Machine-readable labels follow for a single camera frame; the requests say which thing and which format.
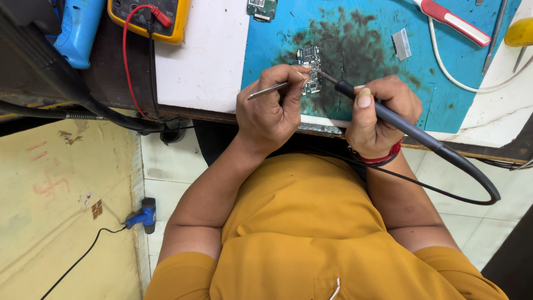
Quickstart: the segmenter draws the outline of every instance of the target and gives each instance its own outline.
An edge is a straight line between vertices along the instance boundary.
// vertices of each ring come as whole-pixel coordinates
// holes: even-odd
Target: hand
[[[261,72],[259,80],[237,95],[236,139],[245,143],[253,154],[267,156],[281,147],[300,125],[300,95],[309,81],[311,69],[304,66],[277,65]],[[291,85],[272,93],[248,100],[256,92],[277,83]],[[280,95],[284,95],[280,104]]]
[[[372,80],[364,86],[356,86],[353,92],[357,96],[353,104],[352,122],[346,130],[348,144],[366,159],[387,156],[404,133],[377,119],[374,97],[381,99],[381,104],[413,124],[416,124],[422,113],[422,102],[394,75]]]

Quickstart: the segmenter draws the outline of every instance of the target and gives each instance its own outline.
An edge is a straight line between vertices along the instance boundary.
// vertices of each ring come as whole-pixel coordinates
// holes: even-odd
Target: mustard yellow shirt
[[[460,251],[411,253],[387,233],[364,183],[343,161],[265,160],[222,229],[218,263],[197,252],[162,261],[152,299],[507,299]]]

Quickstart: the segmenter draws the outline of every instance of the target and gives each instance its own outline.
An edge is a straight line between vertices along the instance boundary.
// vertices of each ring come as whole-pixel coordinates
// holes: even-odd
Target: circuit board
[[[298,49],[297,60],[290,62],[291,65],[311,65],[309,72],[309,82],[302,89],[302,95],[320,92],[322,89],[322,76],[318,74],[320,70],[320,48],[317,46]]]
[[[270,23],[276,16],[277,6],[278,0],[248,0],[246,12],[259,22]]]

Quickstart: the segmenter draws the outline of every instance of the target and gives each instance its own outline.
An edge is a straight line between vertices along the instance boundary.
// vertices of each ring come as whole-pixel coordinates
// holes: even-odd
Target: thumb
[[[375,140],[376,123],[377,116],[372,92],[368,88],[362,89],[353,103],[351,135],[361,141]]]

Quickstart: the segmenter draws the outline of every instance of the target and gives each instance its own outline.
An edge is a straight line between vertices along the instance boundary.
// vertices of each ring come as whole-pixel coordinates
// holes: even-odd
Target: black trousers
[[[192,123],[207,165],[213,164],[219,158],[239,131],[239,126],[232,124],[203,120],[192,120]],[[344,139],[295,133],[281,148],[272,152],[268,157],[291,152],[312,152],[318,155],[334,156],[344,160],[366,182],[366,168],[351,161],[351,154],[347,147],[348,142]]]

